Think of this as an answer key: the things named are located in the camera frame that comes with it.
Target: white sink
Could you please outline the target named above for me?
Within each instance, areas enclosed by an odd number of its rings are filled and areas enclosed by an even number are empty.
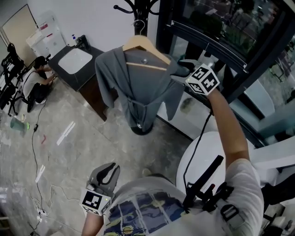
[[[89,53],[74,48],[60,59],[59,66],[72,75],[81,70],[91,59],[92,55]]]

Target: hook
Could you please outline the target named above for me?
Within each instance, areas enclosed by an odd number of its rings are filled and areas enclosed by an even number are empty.
[[[140,33],[139,33],[140,35],[142,35],[142,31],[143,31],[144,27],[146,27],[146,24],[144,23],[143,20],[136,20],[136,21],[141,21],[141,22],[143,23],[143,28],[140,30]]]

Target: white wall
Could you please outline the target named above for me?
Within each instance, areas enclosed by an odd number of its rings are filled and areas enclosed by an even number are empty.
[[[27,0],[0,0],[0,26],[26,4]]]
[[[86,35],[93,47],[108,51],[122,46],[134,35],[133,14],[113,8],[119,5],[130,10],[123,0],[28,0],[28,4],[38,24],[42,23],[41,14],[52,11],[67,42],[72,34]],[[153,32],[156,32],[155,20],[152,16],[149,29]]]

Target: person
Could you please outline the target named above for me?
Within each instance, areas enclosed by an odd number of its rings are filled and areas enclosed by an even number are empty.
[[[49,78],[46,77],[45,72],[51,71],[50,67],[45,68],[46,64],[47,62],[43,56],[37,57],[34,66],[28,71],[24,78],[23,94],[29,104],[34,101],[36,104],[43,104],[46,101],[55,76],[52,74]]]
[[[124,185],[105,211],[106,218],[88,213],[82,236],[215,236],[259,234],[264,210],[260,185],[249,161],[248,144],[239,122],[221,93],[215,89],[208,99],[217,122],[225,153],[228,186],[234,187],[226,200],[238,208],[244,223],[232,229],[216,208],[202,210],[202,203],[185,211],[185,194],[162,177],[148,176]]]

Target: black hair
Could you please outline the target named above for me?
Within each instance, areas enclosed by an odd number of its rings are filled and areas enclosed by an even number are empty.
[[[45,57],[40,56],[40,57],[37,57],[37,58],[35,59],[34,68],[35,68],[35,69],[39,69],[40,66],[44,66],[44,65],[46,65],[46,64],[47,64],[47,62],[46,62],[46,60],[45,60]]]

